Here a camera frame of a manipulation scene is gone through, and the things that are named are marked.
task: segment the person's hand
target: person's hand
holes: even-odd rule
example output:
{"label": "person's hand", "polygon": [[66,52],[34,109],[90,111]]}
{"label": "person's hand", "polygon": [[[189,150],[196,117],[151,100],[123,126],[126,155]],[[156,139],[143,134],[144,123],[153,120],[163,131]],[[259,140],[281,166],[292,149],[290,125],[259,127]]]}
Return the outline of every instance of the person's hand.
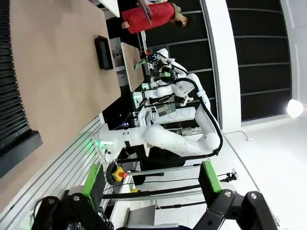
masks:
{"label": "person's hand", "polygon": [[124,23],[121,24],[121,28],[122,28],[122,29],[127,29],[129,26],[130,26],[130,25],[129,25],[128,22],[124,22]]}

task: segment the lamp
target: lamp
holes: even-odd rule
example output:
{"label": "lamp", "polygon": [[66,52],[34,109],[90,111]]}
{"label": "lamp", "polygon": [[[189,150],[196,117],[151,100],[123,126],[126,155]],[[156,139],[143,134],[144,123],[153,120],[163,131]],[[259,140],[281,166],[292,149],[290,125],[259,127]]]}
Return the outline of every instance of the lamp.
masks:
{"label": "lamp", "polygon": [[304,111],[303,104],[297,100],[291,99],[288,103],[287,112],[292,118],[297,118]]}

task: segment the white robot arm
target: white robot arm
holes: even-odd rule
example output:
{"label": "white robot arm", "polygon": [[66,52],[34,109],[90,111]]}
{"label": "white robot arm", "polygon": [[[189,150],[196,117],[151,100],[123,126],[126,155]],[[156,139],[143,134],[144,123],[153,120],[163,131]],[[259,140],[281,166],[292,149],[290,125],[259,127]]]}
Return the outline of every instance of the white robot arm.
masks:
{"label": "white robot arm", "polygon": [[[158,57],[160,59],[164,59],[164,58],[169,58],[168,56],[168,51],[167,49],[163,48],[160,49],[156,52],[156,54],[158,55]],[[178,73],[178,78],[184,78],[187,75],[187,70],[180,65],[179,63],[172,61],[171,62],[172,67],[174,68],[174,70]],[[165,83],[162,80],[157,80],[154,82],[151,82],[150,84],[150,89],[156,88],[155,90],[148,90],[145,92],[145,97],[146,98],[160,98],[160,97],[164,97],[167,95],[171,95],[173,93],[172,87],[170,85],[167,85],[167,83]]]}
{"label": "white robot arm", "polygon": [[127,130],[101,131],[99,134],[99,150],[106,162],[114,161],[122,148],[151,144],[171,151],[179,156],[202,155],[219,151],[223,138],[217,121],[210,112],[210,101],[195,74],[186,79],[178,79],[172,84],[174,93],[183,97],[194,88],[201,105],[196,111],[195,120],[203,131],[198,141],[189,140],[181,135],[165,130],[160,125],[129,128]]}

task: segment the person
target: person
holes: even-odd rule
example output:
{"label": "person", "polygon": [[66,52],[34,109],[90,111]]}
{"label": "person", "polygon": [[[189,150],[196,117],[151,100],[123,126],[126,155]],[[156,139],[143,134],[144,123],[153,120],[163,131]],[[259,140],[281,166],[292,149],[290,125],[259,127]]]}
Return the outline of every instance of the person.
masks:
{"label": "person", "polygon": [[190,20],[181,14],[181,8],[170,2],[162,2],[148,5],[150,8],[151,24],[142,7],[129,9],[122,12],[120,18],[111,18],[106,21],[109,38],[122,37],[136,34],[143,30],[149,30],[168,22],[174,22],[180,27],[188,27]]}

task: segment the red shirt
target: red shirt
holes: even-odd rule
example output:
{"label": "red shirt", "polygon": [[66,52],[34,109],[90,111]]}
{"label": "red shirt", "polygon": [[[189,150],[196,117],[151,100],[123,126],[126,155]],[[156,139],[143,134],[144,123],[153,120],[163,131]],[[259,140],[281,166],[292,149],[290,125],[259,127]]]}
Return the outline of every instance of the red shirt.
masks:
{"label": "red shirt", "polygon": [[175,17],[175,9],[169,2],[150,4],[149,8],[152,12],[151,25],[144,10],[141,7],[127,10],[122,13],[124,22],[128,22],[130,25],[128,30],[131,34],[166,24],[168,21],[174,19]]}

